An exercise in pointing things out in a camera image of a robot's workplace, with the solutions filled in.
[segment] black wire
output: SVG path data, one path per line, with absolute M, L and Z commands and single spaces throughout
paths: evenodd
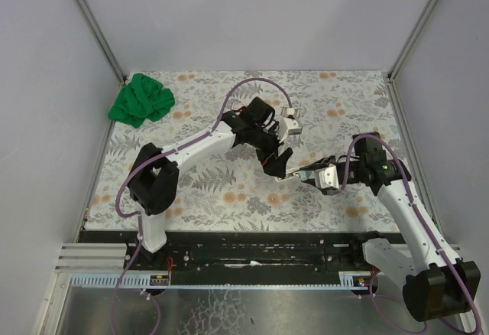
M 339 160 L 340 160 L 340 159 L 342 159 L 342 158 L 346 158 L 346 155 L 342 155 L 341 157 L 339 157 L 339 158 L 336 160 L 336 163 L 338 163 L 338 162 L 339 162 Z M 356 160 L 359 160 L 359 159 L 360 159 L 360 157 L 356 157 L 356 156 L 354 156 L 354 155 L 352 155 L 350 158 L 351 158 L 351 159 L 356 159 Z
M 272 110 L 271 114 L 272 114 L 272 116 L 270 117 L 270 120 L 268 121 L 268 123 L 266 125 L 262 124 L 262 123 L 258 123 L 258 126 L 260 126 L 262 128 L 267 128 L 268 126 L 270 126 L 275 119 L 275 109 Z

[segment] gray leaf print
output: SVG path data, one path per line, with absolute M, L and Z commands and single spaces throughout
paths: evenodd
M 240 99 L 241 102 L 243 102 L 244 99 L 246 98 L 253 98 L 263 92 L 263 89 L 261 88 L 261 84 L 257 82 L 253 83 L 246 83 L 241 85 L 239 88 L 235 90 L 235 92 L 232 94 L 236 98 Z
M 206 190 L 216 192 L 216 190 L 222 191 L 222 188 L 226 184 L 232 184 L 236 182 L 235 172 L 230 171 L 229 167 L 226 166 L 226 170 L 216 167 L 215 171 L 206 169 L 198 176 L 197 180 L 193 182 L 192 187 L 198 188 L 200 190 Z
M 180 129 L 180 131 L 185 135 L 195 134 L 200 130 L 202 130 L 201 125 L 189 125 L 188 123 L 183 124 L 182 128 Z
M 180 176 L 178 179 L 178 187 L 184 188 L 188 187 L 193 183 L 193 178 L 190 177 L 190 174 L 188 171 Z
M 386 108 L 389 105 L 389 103 L 390 103 L 389 98 L 387 98 L 386 96 L 382 96 L 381 98 L 377 98 L 374 101 L 374 104 L 377 107 L 382 107 L 382 108 Z
M 262 77 L 263 73 L 260 71 L 245 71 L 244 76 L 245 77 Z
M 248 199 L 248 201 L 246 202 L 246 207 L 252 213 L 258 213 L 260 215 L 265 215 L 266 213 L 272 211 L 272 208 L 269 205 L 262 203 L 260 201 L 260 198 L 256 196 Z
M 358 133 L 360 133 L 360 128 L 357 125 L 352 125 L 349 122 L 342 122 L 339 125 L 338 132 L 336 132 L 336 137 L 350 139 L 353 135 Z
M 387 89 L 384 85 L 377 85 L 374 90 L 376 96 L 387 96 Z
M 185 223 L 192 223 L 194 226 L 210 226 L 213 223 L 207 215 L 184 215 L 182 220 Z
M 224 158 L 227 161 L 237 161 L 238 159 L 247 161 L 256 157 L 257 152 L 249 145 L 237 145 L 224 154 Z
M 399 158 L 406 158 L 406 148 L 404 147 L 404 143 L 400 139 L 397 138 L 394 140 L 389 140 L 387 143 L 396 152 Z
M 140 147 L 141 144 L 139 138 L 136 138 L 136 134 L 133 134 L 132 137 L 128 135 L 123 135 L 122 137 L 115 135 L 110 141 L 108 153 L 120 157 L 122 155 L 125 156 L 128 151 L 136 150 Z

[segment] floral tablecloth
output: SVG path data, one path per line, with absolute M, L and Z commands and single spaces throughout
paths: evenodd
M 140 128 L 116 123 L 102 166 L 85 229 L 136 230 L 136 219 L 117 216 L 114 199 L 141 146 L 165 146 L 211 125 L 226 93 L 238 81 L 260 76 L 279 83 L 301 111 L 302 135 L 288 145 L 288 167 L 344 154 L 353 134 L 379 131 L 402 158 L 400 140 L 383 77 L 379 71 L 223 71 L 145 73 L 169 87 L 176 98 L 170 114 Z M 241 86 L 230 99 L 247 104 L 255 96 L 280 112 L 283 95 L 268 83 Z M 125 191 L 125 212 L 133 210 Z M 166 211 L 168 230 L 199 231 L 398 231 L 392 216 L 370 190 L 348 186 L 343 194 L 325 197 L 299 181 L 277 183 L 265 175 L 254 149 L 239 145 L 192 167 L 180 176 L 176 199 Z

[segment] green towel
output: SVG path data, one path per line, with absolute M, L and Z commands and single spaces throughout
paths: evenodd
M 175 105 L 171 90 L 142 73 L 135 73 L 131 82 L 124 86 L 108 113 L 114 121 L 141 126 L 144 119 L 157 121 Z

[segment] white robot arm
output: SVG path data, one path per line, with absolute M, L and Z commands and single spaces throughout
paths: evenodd
M 141 149 L 132 171 L 156 155 L 171 151 L 137 173 L 128 185 L 137 210 L 143 212 L 141 233 L 147 251 L 156 252 L 167 242 L 163 212 L 175 200 L 179 175 L 210 155 L 239 144 L 249 144 L 256 148 L 265 174 L 285 177 L 287 161 L 293 152 L 287 148 L 279 154 L 279 147 L 288 136 L 300 134 L 302 126 L 297 119 L 298 112 L 293 108 L 284 108 L 277 120 L 274 116 L 271 106 L 254 98 L 239 112 L 224 113 L 214 128 L 164 148 L 147 144 Z
M 404 303 L 418 321 L 469 311 L 470 304 L 449 266 L 455 268 L 473 299 L 481 279 L 476 264 L 463 262 L 444 240 L 419 199 L 404 164 L 399 161 L 401 172 L 397 163 L 387 160 L 379 134 L 354 135 L 353 138 L 357 157 L 349 163 L 348 170 L 348 162 L 337 162 L 335 157 L 329 157 L 295 170 L 289 176 L 299 177 L 325 195 L 335 194 L 339 181 L 369 186 L 394 218 L 411 257 L 397 251 L 386 239 L 376 238 L 364 242 L 364 260 L 402 289 Z M 413 200 L 408 197 L 403 174 Z

